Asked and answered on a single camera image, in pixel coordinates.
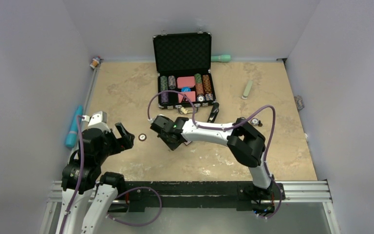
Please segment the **pale green stapler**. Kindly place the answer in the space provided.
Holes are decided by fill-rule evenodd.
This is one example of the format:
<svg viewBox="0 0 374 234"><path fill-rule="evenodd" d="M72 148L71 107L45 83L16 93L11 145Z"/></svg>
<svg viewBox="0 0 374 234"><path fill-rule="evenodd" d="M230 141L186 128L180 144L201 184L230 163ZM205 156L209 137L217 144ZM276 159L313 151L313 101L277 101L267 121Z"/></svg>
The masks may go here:
<svg viewBox="0 0 374 234"><path fill-rule="evenodd" d="M247 99L252 89L253 80L249 80L242 94L242 99Z"/></svg>

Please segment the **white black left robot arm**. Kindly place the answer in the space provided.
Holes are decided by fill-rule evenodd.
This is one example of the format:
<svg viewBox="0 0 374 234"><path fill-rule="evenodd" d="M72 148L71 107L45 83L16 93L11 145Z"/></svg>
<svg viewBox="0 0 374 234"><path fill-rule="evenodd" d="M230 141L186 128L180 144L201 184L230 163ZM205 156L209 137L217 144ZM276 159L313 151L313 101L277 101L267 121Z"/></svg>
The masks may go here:
<svg viewBox="0 0 374 234"><path fill-rule="evenodd" d="M121 135L116 138L103 111L77 119L88 125L84 131L78 131L79 147L62 171L62 210L57 234L96 233L112 201L121 199L126 192L123 175L103 174L101 166L107 157L131 149L135 136L116 123Z"/></svg>

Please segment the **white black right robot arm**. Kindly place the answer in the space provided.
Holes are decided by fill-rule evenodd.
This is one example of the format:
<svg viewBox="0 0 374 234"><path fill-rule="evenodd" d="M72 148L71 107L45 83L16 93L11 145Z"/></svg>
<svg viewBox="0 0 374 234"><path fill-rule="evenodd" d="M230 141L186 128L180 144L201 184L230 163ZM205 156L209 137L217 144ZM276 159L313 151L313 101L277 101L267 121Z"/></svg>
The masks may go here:
<svg viewBox="0 0 374 234"><path fill-rule="evenodd" d="M149 119L150 128L172 151L187 142L206 142L227 147L238 163L252 176L255 195L266 198L273 192L273 178L265 163L268 142L265 136L243 118L233 123L194 122L178 117L175 121L164 115Z"/></svg>

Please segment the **black stapler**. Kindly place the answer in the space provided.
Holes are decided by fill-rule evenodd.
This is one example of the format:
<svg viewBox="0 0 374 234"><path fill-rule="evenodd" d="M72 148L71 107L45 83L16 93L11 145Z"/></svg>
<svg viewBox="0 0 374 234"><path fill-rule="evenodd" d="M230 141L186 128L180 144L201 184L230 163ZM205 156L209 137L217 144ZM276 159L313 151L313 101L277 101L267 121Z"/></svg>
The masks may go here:
<svg viewBox="0 0 374 234"><path fill-rule="evenodd" d="M217 118L217 115L219 113L219 103L218 102L214 102L213 105L212 105L212 109L210 111L210 114L208 116L208 119L207 119L207 122L208 123L214 123L216 118Z"/></svg>

